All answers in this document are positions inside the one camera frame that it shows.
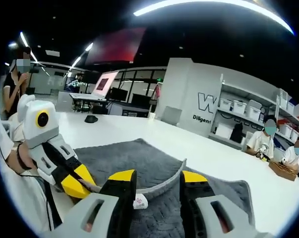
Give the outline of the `person's left hand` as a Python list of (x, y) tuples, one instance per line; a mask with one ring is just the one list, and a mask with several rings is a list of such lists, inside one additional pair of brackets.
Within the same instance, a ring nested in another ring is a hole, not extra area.
[(28, 149), (26, 148), (21, 148), (19, 149), (20, 157), (23, 161), (23, 163), (30, 169), (36, 170), (37, 167), (33, 162), (33, 159), (29, 156), (28, 154)]

